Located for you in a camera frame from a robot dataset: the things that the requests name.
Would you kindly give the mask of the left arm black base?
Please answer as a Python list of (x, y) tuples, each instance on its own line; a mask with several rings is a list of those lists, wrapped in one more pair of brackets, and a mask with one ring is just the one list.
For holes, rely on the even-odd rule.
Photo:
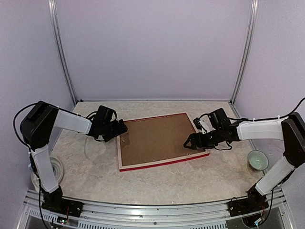
[(54, 203), (44, 201), (41, 207), (51, 212), (66, 215), (67, 217), (72, 216), (79, 218), (83, 209), (83, 203), (70, 199), (62, 199), (58, 206), (55, 206)]

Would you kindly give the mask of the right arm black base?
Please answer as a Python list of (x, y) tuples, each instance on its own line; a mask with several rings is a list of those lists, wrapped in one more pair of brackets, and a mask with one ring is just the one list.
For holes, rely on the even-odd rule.
[(232, 199), (227, 203), (229, 214), (231, 217), (253, 213), (269, 207), (267, 201), (262, 203), (250, 202), (248, 198)]

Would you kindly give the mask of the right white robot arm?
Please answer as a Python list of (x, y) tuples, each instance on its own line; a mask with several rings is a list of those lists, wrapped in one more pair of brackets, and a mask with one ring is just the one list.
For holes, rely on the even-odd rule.
[(255, 211), (267, 203), (266, 195), (276, 186), (284, 183), (293, 172), (305, 163), (305, 122), (297, 112), (304, 102), (301, 99), (296, 107), (285, 115), (269, 118), (231, 118), (223, 108), (202, 114), (194, 119), (198, 133), (190, 134), (184, 147), (216, 149), (220, 143), (228, 146), (232, 142), (251, 140), (267, 153), (272, 164), (267, 172), (248, 191), (244, 208)]

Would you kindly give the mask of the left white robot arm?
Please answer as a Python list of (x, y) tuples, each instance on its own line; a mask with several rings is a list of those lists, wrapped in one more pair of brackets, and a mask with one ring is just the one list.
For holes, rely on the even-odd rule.
[(128, 131), (122, 119), (117, 118), (115, 110), (99, 106), (97, 111), (83, 117), (58, 106), (38, 101), (20, 109), (17, 113), (30, 109), (14, 129), (18, 140), (29, 150), (31, 167), (39, 179), (39, 188), (44, 203), (48, 203), (56, 212), (62, 212), (67, 202), (62, 198), (62, 189), (53, 173), (49, 142), (53, 129), (60, 128), (92, 137), (97, 142), (109, 142)]

